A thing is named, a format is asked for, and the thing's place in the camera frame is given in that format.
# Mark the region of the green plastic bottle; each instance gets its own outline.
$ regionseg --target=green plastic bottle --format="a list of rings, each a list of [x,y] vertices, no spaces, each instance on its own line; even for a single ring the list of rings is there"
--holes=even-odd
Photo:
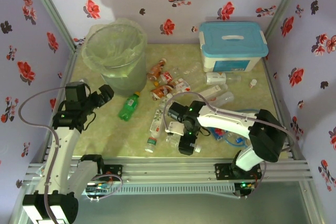
[[[118,114],[118,117],[121,120],[124,120],[127,122],[131,118],[132,114],[134,113],[134,111],[136,110],[138,106],[139,96],[140,96],[140,92],[135,92],[133,95],[128,97],[124,106],[122,107],[122,109],[120,110]]]

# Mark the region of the box label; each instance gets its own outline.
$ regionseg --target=box label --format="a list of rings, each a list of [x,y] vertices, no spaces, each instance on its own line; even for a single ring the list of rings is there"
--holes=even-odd
[[[221,60],[216,61],[214,72],[234,72],[245,71],[249,60]]]

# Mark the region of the trash bin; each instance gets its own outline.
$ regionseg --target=trash bin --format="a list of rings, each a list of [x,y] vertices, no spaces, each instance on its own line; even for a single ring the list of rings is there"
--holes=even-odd
[[[80,54],[115,94],[128,97],[146,85],[146,45],[143,29],[123,18],[108,25],[92,26]]]

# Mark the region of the tabletop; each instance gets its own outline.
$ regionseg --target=tabletop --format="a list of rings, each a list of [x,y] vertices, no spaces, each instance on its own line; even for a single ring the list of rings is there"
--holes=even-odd
[[[196,61],[201,62],[199,45],[192,44],[150,44],[145,50],[145,56],[147,70],[163,57],[167,59],[164,69],[173,66],[182,68]],[[235,96],[234,101],[225,104],[222,108],[233,111],[265,109],[276,116],[262,61],[259,61],[252,71],[240,72],[239,75],[242,77],[241,82],[228,86],[228,90]],[[71,81],[78,81],[83,78],[88,81],[88,85],[90,85],[92,91],[98,90],[104,84],[101,75],[90,70],[79,55]],[[249,83],[252,79],[256,79],[258,82],[251,89]],[[165,141],[167,136],[165,132],[158,138],[153,153],[148,153],[144,150],[147,139],[150,136],[149,128],[155,110],[160,104],[160,101],[153,101],[151,99],[150,90],[153,88],[153,83],[148,81],[141,92],[139,106],[128,122],[118,118],[118,112],[126,100],[124,97],[115,95],[110,102],[102,108],[95,110],[97,118],[90,124],[87,131],[82,132],[76,145],[74,156],[101,154],[103,158],[187,157],[180,154],[177,148],[173,148]],[[225,142],[218,142],[212,136],[205,137],[200,134],[196,143],[202,149],[191,157],[233,158],[237,151],[241,149],[239,147],[232,147]]]

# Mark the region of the red label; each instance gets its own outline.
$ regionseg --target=red label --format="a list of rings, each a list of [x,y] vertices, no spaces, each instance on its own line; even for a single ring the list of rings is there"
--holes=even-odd
[[[173,80],[172,76],[168,72],[165,72],[162,75],[166,78],[167,83],[169,83]]]

